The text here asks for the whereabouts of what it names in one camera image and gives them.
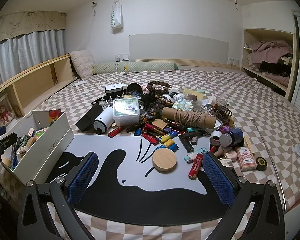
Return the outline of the small black white box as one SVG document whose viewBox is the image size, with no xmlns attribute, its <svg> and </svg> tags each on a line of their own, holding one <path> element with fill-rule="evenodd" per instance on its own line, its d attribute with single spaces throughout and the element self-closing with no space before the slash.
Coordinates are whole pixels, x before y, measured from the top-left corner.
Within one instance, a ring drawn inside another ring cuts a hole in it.
<svg viewBox="0 0 300 240">
<path fill-rule="evenodd" d="M 114 84 L 106 85 L 105 94 L 106 95 L 113 94 L 113 93 L 117 93 L 122 90 L 123 90 L 122 83 L 114 83 Z"/>
</svg>

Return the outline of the red lighter by speaker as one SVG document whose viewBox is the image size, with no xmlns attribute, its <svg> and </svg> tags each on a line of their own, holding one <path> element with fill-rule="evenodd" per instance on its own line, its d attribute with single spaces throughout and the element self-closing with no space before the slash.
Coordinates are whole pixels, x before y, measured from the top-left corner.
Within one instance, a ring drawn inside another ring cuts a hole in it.
<svg viewBox="0 0 300 240">
<path fill-rule="evenodd" d="M 113 137 L 115 137 L 117 134 L 121 133 L 125 129 L 126 129 L 125 126 L 119 126 L 119 127 L 115 128 L 113 131 L 109 132 L 108 133 L 108 137 L 113 138 Z"/>
</svg>

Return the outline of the white cylindrical speaker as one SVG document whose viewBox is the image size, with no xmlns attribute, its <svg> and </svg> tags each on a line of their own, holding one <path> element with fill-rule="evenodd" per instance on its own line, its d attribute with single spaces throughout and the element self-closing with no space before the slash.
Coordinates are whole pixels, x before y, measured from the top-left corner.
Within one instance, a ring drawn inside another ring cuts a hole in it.
<svg viewBox="0 0 300 240">
<path fill-rule="evenodd" d="M 93 121 L 93 128 L 96 134 L 105 133 L 112 123 L 113 119 L 113 108 L 108 106 L 103 112 Z"/>
</svg>

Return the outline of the black lighter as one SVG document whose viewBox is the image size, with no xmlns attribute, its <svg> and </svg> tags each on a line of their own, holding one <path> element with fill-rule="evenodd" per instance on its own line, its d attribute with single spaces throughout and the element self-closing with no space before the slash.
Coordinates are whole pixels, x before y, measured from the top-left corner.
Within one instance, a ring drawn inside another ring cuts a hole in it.
<svg viewBox="0 0 300 240">
<path fill-rule="evenodd" d="M 191 145 L 189 140 L 186 137 L 184 137 L 184 135 L 179 135 L 179 140 L 182 143 L 185 150 L 187 151 L 187 153 L 191 153 L 194 151 L 193 146 Z"/>
</svg>

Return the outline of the clear plastic storage box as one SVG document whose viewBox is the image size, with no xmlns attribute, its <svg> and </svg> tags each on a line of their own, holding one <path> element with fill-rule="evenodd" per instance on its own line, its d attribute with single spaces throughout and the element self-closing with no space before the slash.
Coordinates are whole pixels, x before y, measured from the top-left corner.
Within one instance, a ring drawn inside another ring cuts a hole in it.
<svg viewBox="0 0 300 240">
<path fill-rule="evenodd" d="M 113 101 L 113 119 L 117 126 L 139 123 L 140 109 L 137 98 L 123 98 Z"/>
</svg>

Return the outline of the round wooden coaster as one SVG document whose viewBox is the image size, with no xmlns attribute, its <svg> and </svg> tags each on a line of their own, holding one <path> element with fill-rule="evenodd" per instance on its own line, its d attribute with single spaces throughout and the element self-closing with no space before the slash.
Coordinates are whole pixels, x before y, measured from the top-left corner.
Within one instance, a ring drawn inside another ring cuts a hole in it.
<svg viewBox="0 0 300 240">
<path fill-rule="evenodd" d="M 160 148 L 154 152 L 152 163 L 156 170 L 160 172 L 169 172 L 175 168 L 177 157 L 172 150 Z"/>
</svg>

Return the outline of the pink card box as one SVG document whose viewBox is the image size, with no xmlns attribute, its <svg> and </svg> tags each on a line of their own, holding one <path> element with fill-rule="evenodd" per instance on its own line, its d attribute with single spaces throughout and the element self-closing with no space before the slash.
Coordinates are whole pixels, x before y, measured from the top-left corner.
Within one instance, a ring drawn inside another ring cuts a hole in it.
<svg viewBox="0 0 300 240">
<path fill-rule="evenodd" d="M 251 171 L 257 168 L 257 163 L 248 147 L 236 148 L 241 171 Z"/>
</svg>

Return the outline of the teal white lighter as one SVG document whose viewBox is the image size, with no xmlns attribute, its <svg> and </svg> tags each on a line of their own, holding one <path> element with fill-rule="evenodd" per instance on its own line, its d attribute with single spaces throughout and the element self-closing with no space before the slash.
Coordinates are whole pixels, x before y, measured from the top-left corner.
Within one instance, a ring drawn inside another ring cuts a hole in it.
<svg viewBox="0 0 300 240">
<path fill-rule="evenodd" d="M 189 153 L 188 155 L 186 155 L 184 157 L 184 161 L 187 163 L 187 164 L 191 164 L 195 161 L 196 157 L 198 154 L 206 154 L 207 153 L 207 149 L 206 148 L 200 148 L 192 153 Z"/>
</svg>

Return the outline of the blue yellow lighter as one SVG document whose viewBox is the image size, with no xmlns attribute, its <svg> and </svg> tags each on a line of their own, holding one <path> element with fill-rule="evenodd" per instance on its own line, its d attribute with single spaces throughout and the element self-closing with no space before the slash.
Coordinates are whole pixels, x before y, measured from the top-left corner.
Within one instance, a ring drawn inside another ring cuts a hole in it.
<svg viewBox="0 0 300 240">
<path fill-rule="evenodd" d="M 176 132 L 176 131 L 171 131 L 170 133 L 167 133 L 167 134 L 161 136 L 161 137 L 159 138 L 159 142 L 160 142 L 161 144 L 164 144 L 165 142 L 167 142 L 167 141 L 170 140 L 170 139 L 175 138 L 176 136 L 178 136 L 178 132 Z"/>
</svg>

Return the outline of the dark blue lighter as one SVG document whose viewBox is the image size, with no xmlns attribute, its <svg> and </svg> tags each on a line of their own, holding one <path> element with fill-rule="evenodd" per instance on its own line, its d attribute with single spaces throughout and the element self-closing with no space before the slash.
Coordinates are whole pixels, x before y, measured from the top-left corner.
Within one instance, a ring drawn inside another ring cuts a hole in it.
<svg viewBox="0 0 300 240">
<path fill-rule="evenodd" d="M 176 151 L 179 149 L 179 147 L 178 147 L 177 144 L 172 144 L 172 145 L 169 146 L 169 147 L 166 147 L 166 146 L 164 146 L 164 145 L 161 145 L 161 146 L 157 147 L 157 148 L 153 151 L 153 153 L 154 153 L 155 151 L 157 151 L 157 150 L 160 150 L 160 149 L 169 149 L 169 150 L 172 150 L 173 152 L 176 152 Z"/>
</svg>

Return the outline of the black tape roll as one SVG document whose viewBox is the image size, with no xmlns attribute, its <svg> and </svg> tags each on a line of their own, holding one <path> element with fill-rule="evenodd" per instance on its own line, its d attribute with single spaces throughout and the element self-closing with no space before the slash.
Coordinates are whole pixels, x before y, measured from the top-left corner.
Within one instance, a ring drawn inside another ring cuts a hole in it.
<svg viewBox="0 0 300 240">
<path fill-rule="evenodd" d="M 257 164 L 257 167 L 256 169 L 258 171 L 265 171 L 267 169 L 267 161 L 266 159 L 262 158 L 262 157 L 257 157 L 256 158 L 256 164 Z"/>
</svg>

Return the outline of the fluffy white pillow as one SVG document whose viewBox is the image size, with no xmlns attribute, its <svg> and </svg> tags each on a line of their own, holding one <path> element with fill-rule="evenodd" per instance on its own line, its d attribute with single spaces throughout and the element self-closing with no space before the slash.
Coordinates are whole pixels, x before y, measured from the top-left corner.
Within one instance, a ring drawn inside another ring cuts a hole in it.
<svg viewBox="0 0 300 240">
<path fill-rule="evenodd" d="M 74 68 L 82 80 L 88 80 L 94 74 L 95 61 L 91 51 L 76 50 L 70 53 Z"/>
</svg>

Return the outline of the long red lighter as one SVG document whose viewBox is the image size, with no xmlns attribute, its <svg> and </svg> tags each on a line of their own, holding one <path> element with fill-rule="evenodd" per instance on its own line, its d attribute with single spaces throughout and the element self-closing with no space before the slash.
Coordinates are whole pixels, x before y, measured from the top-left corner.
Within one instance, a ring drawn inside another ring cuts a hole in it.
<svg viewBox="0 0 300 240">
<path fill-rule="evenodd" d="M 202 166 L 203 157 L 204 157 L 204 155 L 202 153 L 197 154 L 197 156 L 193 162 L 193 165 L 190 169 L 189 175 L 188 175 L 188 177 L 190 179 L 192 179 L 192 180 L 196 179 L 197 174 Z"/>
</svg>

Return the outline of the red yellow card box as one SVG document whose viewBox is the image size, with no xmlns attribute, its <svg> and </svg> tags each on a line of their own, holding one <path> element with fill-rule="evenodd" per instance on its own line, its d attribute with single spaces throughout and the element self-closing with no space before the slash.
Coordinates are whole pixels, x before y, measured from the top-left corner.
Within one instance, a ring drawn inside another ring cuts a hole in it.
<svg viewBox="0 0 300 240">
<path fill-rule="evenodd" d="M 49 125 L 51 126 L 60 116 L 60 109 L 49 110 Z"/>
</svg>

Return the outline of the open wardrobe shelf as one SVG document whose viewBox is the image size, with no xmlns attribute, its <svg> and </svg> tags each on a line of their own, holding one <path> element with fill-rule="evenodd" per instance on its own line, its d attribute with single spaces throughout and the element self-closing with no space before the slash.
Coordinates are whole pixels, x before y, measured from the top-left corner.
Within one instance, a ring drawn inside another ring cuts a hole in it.
<svg viewBox="0 0 300 240">
<path fill-rule="evenodd" d="M 274 29 L 243 31 L 242 70 L 292 100 L 299 71 L 299 35 Z"/>
</svg>

